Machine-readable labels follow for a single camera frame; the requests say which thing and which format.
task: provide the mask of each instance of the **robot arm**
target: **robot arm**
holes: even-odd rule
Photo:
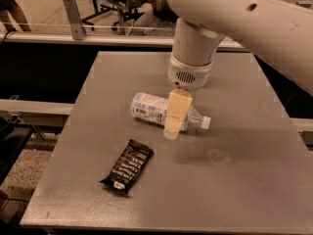
[[[174,90],[169,95],[165,137],[170,136],[168,133],[179,132],[178,127],[172,127],[175,124],[166,124],[185,117],[182,113],[187,112],[193,93],[205,85],[213,56],[224,35],[241,43],[313,95],[312,11],[277,0],[167,2],[180,17],[168,77],[184,93]]]

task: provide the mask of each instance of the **gray tabletop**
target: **gray tabletop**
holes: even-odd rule
[[[312,233],[313,163],[249,53],[219,53],[195,99],[207,132],[163,138],[135,120],[137,92],[166,97],[169,53],[99,53],[21,225]],[[129,139],[155,151],[128,197],[99,181]]]

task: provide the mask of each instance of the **bottle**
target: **bottle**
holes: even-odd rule
[[[165,125],[168,99],[147,93],[137,93],[131,103],[130,112],[135,118]],[[210,117],[202,116],[191,106],[182,124],[181,131],[192,128],[208,129]]]

